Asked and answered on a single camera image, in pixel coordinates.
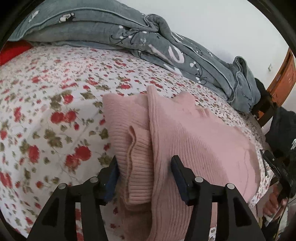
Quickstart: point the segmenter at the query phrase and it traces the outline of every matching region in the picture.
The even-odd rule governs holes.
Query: human hand
[[[281,201],[281,208],[277,212],[277,209],[279,207],[279,203],[277,201],[277,198],[279,196],[279,190],[277,185],[274,185],[274,191],[269,195],[269,200],[265,203],[263,208],[263,214],[272,216],[276,213],[274,220],[278,219],[284,212],[284,209],[288,203],[288,199],[283,199]]]

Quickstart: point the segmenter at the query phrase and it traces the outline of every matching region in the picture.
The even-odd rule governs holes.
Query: silver screw
[[[58,185],[59,189],[64,189],[66,187],[66,183],[61,183],[60,185]]]
[[[235,188],[235,186],[234,186],[232,183],[228,183],[228,184],[227,184],[227,187],[228,187],[229,189],[231,189],[231,190]]]
[[[92,177],[89,181],[91,182],[91,183],[96,183],[96,182],[98,182],[98,178],[97,177]]]
[[[203,178],[202,177],[196,177],[194,179],[197,183],[202,183],[203,182]]]

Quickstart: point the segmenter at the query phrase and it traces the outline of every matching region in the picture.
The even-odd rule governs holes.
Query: ribbed knit fabric
[[[239,129],[195,106],[190,93],[168,99],[148,86],[147,94],[108,94],[103,102],[120,169],[119,214],[127,240],[185,237],[192,208],[181,200],[171,173],[173,155],[212,184],[235,184],[246,201],[255,195],[260,181],[255,147]],[[214,206],[211,226],[216,216]]]

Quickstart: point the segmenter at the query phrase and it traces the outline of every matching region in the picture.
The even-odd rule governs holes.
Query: floral bed sheet
[[[252,116],[237,113],[207,88],[123,51],[38,46],[0,67],[0,208],[25,237],[59,183],[81,184],[107,166],[114,152],[102,96],[145,93],[155,85],[168,98],[189,91],[196,104],[238,126],[255,144],[261,182],[249,202],[265,194],[272,177],[260,149],[265,138]],[[116,198],[102,208],[109,240],[123,240]],[[77,205],[78,241],[83,240]],[[213,241],[215,228],[209,240]]]

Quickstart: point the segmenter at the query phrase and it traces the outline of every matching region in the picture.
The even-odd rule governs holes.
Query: folded blanket
[[[260,182],[255,147],[239,129],[195,106],[190,93],[169,99],[148,86],[147,94],[108,94],[103,102],[120,169],[119,213],[127,240],[185,237],[192,208],[182,202],[170,171],[173,155],[211,184],[235,184],[247,202],[255,195]],[[214,207],[211,226],[216,215]]]
[[[18,42],[7,42],[0,52],[0,66],[30,48],[32,48],[32,45],[24,40]]]
[[[195,41],[170,30],[165,19],[115,0],[46,0],[13,32],[10,41],[79,41],[124,47],[139,58],[211,89],[236,110],[249,113],[260,100],[242,57],[227,64]]]

